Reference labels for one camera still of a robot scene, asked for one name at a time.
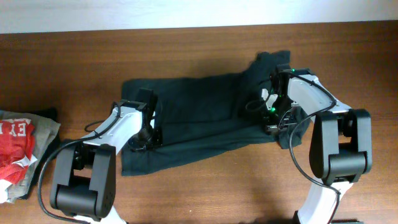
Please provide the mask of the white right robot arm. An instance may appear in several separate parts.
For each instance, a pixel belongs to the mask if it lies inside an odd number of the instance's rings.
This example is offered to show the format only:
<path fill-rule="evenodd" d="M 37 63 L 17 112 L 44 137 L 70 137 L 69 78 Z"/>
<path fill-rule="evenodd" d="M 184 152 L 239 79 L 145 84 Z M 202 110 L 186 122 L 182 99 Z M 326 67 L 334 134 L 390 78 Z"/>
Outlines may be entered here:
<path fill-rule="evenodd" d="M 264 129 L 268 134 L 288 134 L 288 148 L 298 171 L 312 184 L 293 223 L 332 223 L 344 194 L 371 170 L 371 115 L 352 109 L 333 96 L 308 68 L 276 66 L 272 87 L 262 94 Z M 293 137 L 301 125 L 313 121 L 309 149 L 309 176 L 298 164 Z"/>

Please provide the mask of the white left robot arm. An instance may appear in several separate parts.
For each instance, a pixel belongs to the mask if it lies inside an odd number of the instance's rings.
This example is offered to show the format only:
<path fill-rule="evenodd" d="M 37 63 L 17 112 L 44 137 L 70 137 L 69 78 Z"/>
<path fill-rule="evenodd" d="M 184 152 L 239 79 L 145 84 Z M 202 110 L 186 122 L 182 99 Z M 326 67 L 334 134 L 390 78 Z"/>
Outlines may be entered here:
<path fill-rule="evenodd" d="M 157 96 L 141 88 L 134 100 L 113 103 L 109 117 L 80 139 L 68 140 L 56 160 L 50 206 L 75 223 L 124 223 L 115 207 L 116 155 L 123 147 L 149 151 L 159 144 L 154 127 Z"/>

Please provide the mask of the dark green t-shirt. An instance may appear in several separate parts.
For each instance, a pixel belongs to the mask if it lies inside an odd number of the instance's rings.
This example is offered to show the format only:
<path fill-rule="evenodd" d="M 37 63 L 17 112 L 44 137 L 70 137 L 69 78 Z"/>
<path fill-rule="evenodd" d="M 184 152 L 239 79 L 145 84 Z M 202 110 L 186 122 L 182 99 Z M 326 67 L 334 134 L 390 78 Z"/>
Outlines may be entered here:
<path fill-rule="evenodd" d="M 122 149 L 123 176 L 151 174 L 183 166 L 250 144 L 277 142 L 288 149 L 288 134 L 267 134 L 253 107 L 262 89 L 271 88 L 277 65 L 290 62 L 290 51 L 261 52 L 239 73 L 205 78 L 132 79 L 124 82 L 121 97 L 134 100 L 140 88 L 159 97 L 155 126 L 162 129 L 162 146 L 145 152 Z M 302 142 L 309 123 L 295 132 L 293 146 Z"/>

